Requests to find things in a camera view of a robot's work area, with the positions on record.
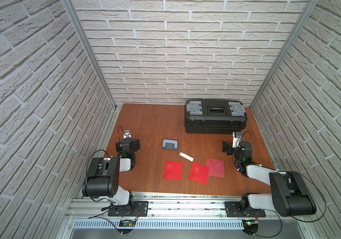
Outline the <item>red envelope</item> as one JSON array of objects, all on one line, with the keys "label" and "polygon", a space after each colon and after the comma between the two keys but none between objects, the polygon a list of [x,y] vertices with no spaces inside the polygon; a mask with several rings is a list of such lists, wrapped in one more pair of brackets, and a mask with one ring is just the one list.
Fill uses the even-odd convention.
[{"label": "red envelope", "polygon": [[224,178],[224,161],[207,158],[206,166],[209,167],[209,176]]},{"label": "red envelope", "polygon": [[209,176],[208,166],[194,162],[192,163],[188,177],[189,180],[206,185],[208,181],[208,176]]},{"label": "red envelope", "polygon": [[182,162],[166,161],[163,173],[163,179],[181,180]]}]

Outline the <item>white glue stick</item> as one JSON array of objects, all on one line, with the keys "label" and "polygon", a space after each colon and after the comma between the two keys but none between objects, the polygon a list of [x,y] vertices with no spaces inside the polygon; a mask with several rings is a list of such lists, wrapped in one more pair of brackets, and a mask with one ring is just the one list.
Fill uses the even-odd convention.
[{"label": "white glue stick", "polygon": [[184,159],[186,159],[186,160],[188,160],[188,161],[190,161],[190,162],[193,162],[193,161],[194,161],[194,158],[193,158],[193,157],[191,157],[191,156],[189,156],[189,155],[187,155],[187,154],[185,154],[185,153],[183,153],[183,152],[180,152],[180,153],[179,153],[179,156],[181,156],[182,158],[184,158]]}]

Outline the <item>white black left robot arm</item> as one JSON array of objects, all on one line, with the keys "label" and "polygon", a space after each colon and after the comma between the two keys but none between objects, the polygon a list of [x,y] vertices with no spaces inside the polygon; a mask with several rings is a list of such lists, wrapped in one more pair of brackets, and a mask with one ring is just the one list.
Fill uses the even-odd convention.
[{"label": "white black left robot arm", "polygon": [[116,143],[116,157],[92,157],[85,172],[82,195],[94,202],[107,200],[107,211],[112,217],[138,217],[139,210],[135,206],[132,192],[119,185],[120,173],[134,169],[135,152],[140,150],[140,140],[126,137]]}]

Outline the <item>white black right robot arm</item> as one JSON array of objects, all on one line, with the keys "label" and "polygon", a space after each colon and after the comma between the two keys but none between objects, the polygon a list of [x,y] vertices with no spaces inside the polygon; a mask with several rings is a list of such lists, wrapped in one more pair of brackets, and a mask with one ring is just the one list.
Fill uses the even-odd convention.
[{"label": "white black right robot arm", "polygon": [[255,163],[252,146],[247,141],[223,142],[223,152],[233,156],[239,173],[271,189],[270,194],[243,194],[238,208],[241,213],[248,215],[268,210],[283,217],[316,214],[316,203],[300,173],[279,171]]}]

